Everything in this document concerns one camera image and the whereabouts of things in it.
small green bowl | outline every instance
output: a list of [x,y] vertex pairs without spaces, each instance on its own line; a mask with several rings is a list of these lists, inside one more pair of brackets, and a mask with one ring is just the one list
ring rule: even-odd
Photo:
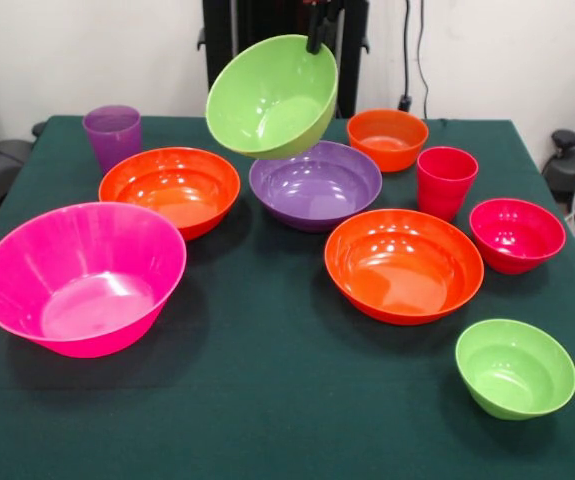
[[252,158],[298,155],[329,126],[337,88],[329,48],[312,55],[303,35],[272,37],[220,72],[207,98],[207,126],[218,143]]
[[474,400],[502,420],[552,413],[575,392],[574,362],[562,345],[515,320],[467,328],[456,343],[456,363]]

plastic bowl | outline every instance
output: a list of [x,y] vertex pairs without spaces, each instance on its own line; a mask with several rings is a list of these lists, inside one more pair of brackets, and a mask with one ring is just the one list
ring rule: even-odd
[[264,160],[298,155],[321,138],[334,114],[338,72],[307,37],[269,38],[223,69],[207,98],[207,126],[223,146]]
[[456,363],[472,397],[502,420],[526,420],[562,408],[575,392],[575,367],[542,330],[515,320],[484,320],[456,343]]
[[70,357],[117,352],[149,330],[185,261],[182,236],[151,210],[50,211],[0,241],[0,327]]
[[467,236],[413,210],[372,210],[329,236],[325,265],[360,311],[396,325],[418,325],[460,308],[483,281],[483,261]]
[[239,192],[238,173],[224,158],[169,147],[123,160],[105,175],[98,197],[150,208],[176,225],[185,240],[192,240],[220,223]]
[[350,145],[369,155],[382,172],[397,172],[414,164],[429,129],[409,113],[376,109],[350,118],[347,134]]
[[285,160],[256,160],[249,184],[260,202],[285,224],[325,232],[367,208],[383,179],[366,155],[340,143],[321,141]]
[[552,213],[515,198],[479,203],[469,224],[483,259],[500,273],[532,270],[565,245],[565,227]]

small orange bowl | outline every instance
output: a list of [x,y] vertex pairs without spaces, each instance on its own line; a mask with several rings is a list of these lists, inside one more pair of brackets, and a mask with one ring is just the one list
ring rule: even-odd
[[478,291],[484,267],[453,225],[413,210],[371,210],[341,223],[325,246],[325,266],[361,312],[419,325],[457,310]]
[[218,225],[239,193],[240,177],[227,160],[186,147],[129,157],[107,172],[98,189],[101,202],[133,203],[160,213],[185,240]]
[[347,122],[352,147],[369,155],[381,172],[411,167],[429,136],[425,123],[406,112],[365,110]]

large pink bowl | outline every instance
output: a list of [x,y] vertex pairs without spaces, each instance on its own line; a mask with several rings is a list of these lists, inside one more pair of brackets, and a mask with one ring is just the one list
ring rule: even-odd
[[536,268],[565,245],[565,227],[551,212],[515,198],[479,203],[469,224],[483,260],[509,275]]
[[0,241],[0,327],[70,357],[117,352],[149,330],[186,258],[176,227],[144,207],[50,211]]

dark green table cover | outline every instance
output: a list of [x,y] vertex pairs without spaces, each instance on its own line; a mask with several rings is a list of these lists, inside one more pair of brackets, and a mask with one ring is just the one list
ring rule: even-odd
[[[472,206],[554,204],[507,121],[430,121],[428,145],[467,149]],[[575,479],[575,397],[548,417],[502,422],[470,399],[454,362],[471,323],[507,317],[575,360],[575,242],[518,277],[486,269],[478,295],[421,327],[356,311],[324,269],[326,235],[264,212],[250,159],[202,118],[143,119],[145,148],[228,158],[243,187],[231,214],[188,247],[186,274],[152,330],[114,356],[76,360],[0,329],[0,479]],[[346,142],[334,121],[326,138]],[[54,117],[0,211],[0,239],[47,210],[96,199],[101,175],[79,117]],[[385,176],[373,208],[415,208],[414,169]]]

